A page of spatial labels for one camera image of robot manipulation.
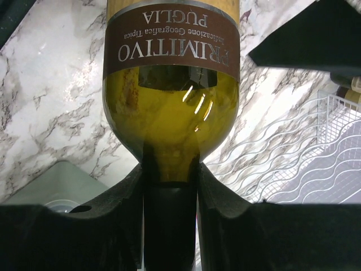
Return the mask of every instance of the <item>gold label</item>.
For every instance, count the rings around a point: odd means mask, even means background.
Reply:
[[[186,5],[208,5],[216,7],[224,14],[230,15],[239,25],[239,0],[107,0],[107,22],[114,17],[119,10],[125,10],[128,7],[154,5],[154,4],[186,4]]]
[[[361,110],[361,94],[349,89],[345,95],[345,99],[351,102],[358,104],[358,106],[354,106],[353,104],[346,103],[346,105],[352,110],[356,110],[359,108]]]
[[[361,93],[361,77],[354,77],[352,79],[351,88],[353,91]]]

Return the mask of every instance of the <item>white marble surface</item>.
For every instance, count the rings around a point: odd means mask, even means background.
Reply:
[[[0,201],[59,160],[70,161],[108,186],[136,165],[111,133],[102,109],[105,2],[38,0],[1,50]],[[325,83],[325,73],[257,68],[246,57],[312,2],[241,1],[239,116],[208,164],[224,160],[238,143],[256,139],[267,124],[295,114]],[[237,149],[228,161],[247,151]],[[241,191],[237,172],[261,158],[243,159],[220,179],[235,182],[230,187]],[[227,167],[212,170],[220,174]]]

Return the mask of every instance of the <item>brown label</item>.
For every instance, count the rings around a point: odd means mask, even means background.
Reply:
[[[183,4],[134,8],[110,20],[104,73],[143,65],[187,65],[226,73],[239,81],[237,27],[222,14]]]

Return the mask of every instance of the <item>dish rack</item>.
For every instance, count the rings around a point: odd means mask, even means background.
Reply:
[[[218,163],[223,171],[215,176],[253,203],[346,202],[361,191],[360,112],[361,105],[320,91],[256,141],[237,145],[232,152],[241,154]],[[246,160],[254,162],[239,166]]]

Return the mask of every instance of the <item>wine bottle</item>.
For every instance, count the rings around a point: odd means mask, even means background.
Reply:
[[[144,175],[148,271],[191,270],[200,162],[239,105],[239,1],[108,0],[103,104]]]
[[[351,108],[352,110],[356,110],[361,112],[361,93],[355,92],[352,89],[345,88],[343,86],[340,86],[337,89],[336,95],[342,99],[348,100],[350,102],[358,104],[358,106],[355,106],[351,103],[345,103],[344,101],[340,101],[341,104],[344,104],[346,107]]]
[[[339,86],[361,93],[361,77],[343,76],[330,73],[330,78],[332,82]]]

